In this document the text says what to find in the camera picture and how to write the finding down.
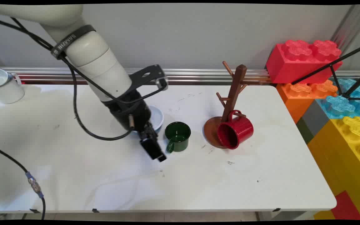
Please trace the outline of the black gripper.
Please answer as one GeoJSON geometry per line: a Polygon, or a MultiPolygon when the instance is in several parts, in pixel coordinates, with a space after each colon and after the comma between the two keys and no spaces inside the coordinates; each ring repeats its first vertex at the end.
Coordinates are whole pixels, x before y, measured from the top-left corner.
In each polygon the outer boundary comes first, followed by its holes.
{"type": "Polygon", "coordinates": [[[112,100],[103,102],[103,104],[127,131],[130,130],[128,115],[131,114],[134,119],[134,130],[139,132],[140,144],[147,154],[152,160],[158,159],[160,162],[166,160],[166,155],[157,141],[158,135],[150,123],[151,111],[144,100],[133,104],[122,104],[112,100]]]}

